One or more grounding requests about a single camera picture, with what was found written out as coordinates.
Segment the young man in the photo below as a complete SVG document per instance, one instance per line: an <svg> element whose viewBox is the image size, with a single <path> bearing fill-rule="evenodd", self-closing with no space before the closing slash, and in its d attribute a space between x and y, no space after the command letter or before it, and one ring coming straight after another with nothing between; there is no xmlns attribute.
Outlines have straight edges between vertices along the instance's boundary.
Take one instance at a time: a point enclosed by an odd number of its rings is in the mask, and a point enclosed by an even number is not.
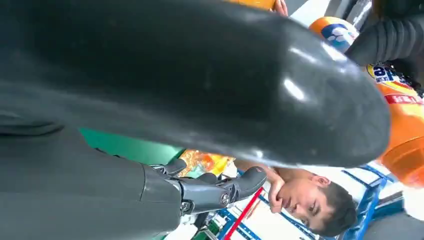
<svg viewBox="0 0 424 240"><path fill-rule="evenodd" d="M235 165L241 170L252 166L265 169L271 183L268 194L271 211L279 213L286 209L316 234L334 237L356 221L352 196L324 176L304 169L270 168L247 161L235 161Z"/></svg>

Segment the orange plastic bottle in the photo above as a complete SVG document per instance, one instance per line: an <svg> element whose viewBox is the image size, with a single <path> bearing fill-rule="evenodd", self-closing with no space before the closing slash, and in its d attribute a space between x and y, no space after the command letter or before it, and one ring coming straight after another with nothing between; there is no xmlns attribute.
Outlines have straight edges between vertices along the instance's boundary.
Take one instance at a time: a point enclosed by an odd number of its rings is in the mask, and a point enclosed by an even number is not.
<svg viewBox="0 0 424 240"><path fill-rule="evenodd" d="M358 35L350 23L336 17L321 17L309 29L341 52ZM389 145L380 162L405 185L424 188L423 100L391 66L370 64L365 71L387 100L391 113Z"/></svg>
<svg viewBox="0 0 424 240"><path fill-rule="evenodd" d="M247 5L259 9L271 9L274 7L275 0L228 0L232 3L238 3L242 5Z"/></svg>
<svg viewBox="0 0 424 240"><path fill-rule="evenodd" d="M388 65L370 64L366 71L376 81L391 113L389 145L379 160L405 185L423 188L423 99Z"/></svg>

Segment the eye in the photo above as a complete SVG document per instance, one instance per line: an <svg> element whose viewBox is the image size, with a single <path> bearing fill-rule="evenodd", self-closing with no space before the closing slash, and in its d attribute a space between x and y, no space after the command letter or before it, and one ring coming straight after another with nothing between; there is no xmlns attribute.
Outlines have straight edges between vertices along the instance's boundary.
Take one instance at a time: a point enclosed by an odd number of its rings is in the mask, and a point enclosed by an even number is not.
<svg viewBox="0 0 424 240"><path fill-rule="evenodd" d="M316 201L313 202L313 205L309 207L309 211L313 212L315 208Z"/></svg>

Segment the red bar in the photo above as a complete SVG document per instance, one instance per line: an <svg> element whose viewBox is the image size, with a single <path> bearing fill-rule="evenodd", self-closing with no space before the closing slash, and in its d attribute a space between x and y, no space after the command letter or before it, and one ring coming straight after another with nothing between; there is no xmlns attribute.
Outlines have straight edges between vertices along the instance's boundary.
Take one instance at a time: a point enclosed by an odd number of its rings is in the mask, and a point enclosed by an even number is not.
<svg viewBox="0 0 424 240"><path fill-rule="evenodd" d="M249 209L253 206L256 199L259 198L259 195L261 195L262 190L264 190L263 187L259 188L259 190L253 195L252 199L249 201L246 208L243 210L243 212L240 214L240 216L235 221L234 225L232 225L231 229L225 235L224 240L230 240L234 231L236 231L236 229L239 227L240 223L242 223L243 218L245 218L246 214L249 212Z"/></svg>

